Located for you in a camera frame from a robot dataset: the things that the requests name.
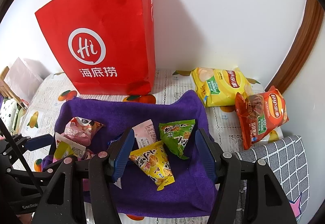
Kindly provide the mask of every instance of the metal screw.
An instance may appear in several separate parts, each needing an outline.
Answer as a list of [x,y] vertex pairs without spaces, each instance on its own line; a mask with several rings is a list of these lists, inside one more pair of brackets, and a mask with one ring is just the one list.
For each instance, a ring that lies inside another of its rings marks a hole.
[[264,161],[263,159],[259,159],[257,162],[259,165],[262,165],[262,166],[266,165],[266,161]]
[[69,163],[72,162],[72,158],[71,158],[71,157],[67,157],[67,158],[64,159],[63,162],[64,162],[65,164],[69,164]]
[[227,158],[227,159],[229,159],[229,158],[232,157],[231,153],[229,153],[229,152],[224,152],[224,153],[222,154],[222,156],[225,157],[225,158]]
[[98,157],[99,158],[105,158],[107,156],[107,152],[105,151],[101,151],[99,154],[98,154]]

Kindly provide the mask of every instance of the wooden frame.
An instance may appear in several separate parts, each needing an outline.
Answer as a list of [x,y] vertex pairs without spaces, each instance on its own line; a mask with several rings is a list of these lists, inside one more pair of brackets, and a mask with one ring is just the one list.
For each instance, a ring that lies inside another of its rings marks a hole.
[[22,108],[26,108],[25,105],[22,103],[22,100],[16,96],[16,94],[10,89],[10,87],[6,84],[6,82],[4,81],[5,76],[7,75],[9,71],[9,67],[6,66],[3,71],[0,74],[0,93],[4,96],[4,97],[8,97],[8,98],[13,98],[16,100],[16,102],[22,107]]
[[324,18],[324,10],[317,0],[307,0],[303,22],[289,53],[280,66],[279,70],[266,87],[266,91],[274,85],[283,93],[306,62],[312,51]]

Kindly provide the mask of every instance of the person's hand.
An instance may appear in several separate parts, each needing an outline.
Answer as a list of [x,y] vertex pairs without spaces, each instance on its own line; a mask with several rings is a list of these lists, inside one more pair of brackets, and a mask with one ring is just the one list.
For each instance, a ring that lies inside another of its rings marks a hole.
[[30,214],[17,215],[22,224],[31,224],[32,216]]

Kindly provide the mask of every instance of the red paper bag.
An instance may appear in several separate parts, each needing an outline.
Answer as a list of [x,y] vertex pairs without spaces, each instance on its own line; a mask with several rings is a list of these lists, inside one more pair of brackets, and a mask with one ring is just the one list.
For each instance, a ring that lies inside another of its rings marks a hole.
[[145,95],[153,86],[152,0],[52,0],[35,15],[81,94]]

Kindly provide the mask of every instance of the white wall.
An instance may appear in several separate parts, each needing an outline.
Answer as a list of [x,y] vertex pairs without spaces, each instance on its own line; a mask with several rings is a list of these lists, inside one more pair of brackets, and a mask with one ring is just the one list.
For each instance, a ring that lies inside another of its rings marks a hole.
[[325,20],[316,44],[296,79],[283,94],[289,122],[284,135],[300,135],[309,171],[309,202],[300,224],[308,223],[325,199]]
[[[32,60],[29,64],[42,77],[61,70],[34,15],[49,1],[15,0],[11,5],[0,24],[0,69],[20,56]],[[157,67],[239,66],[266,86],[291,47],[305,2],[154,0]]]

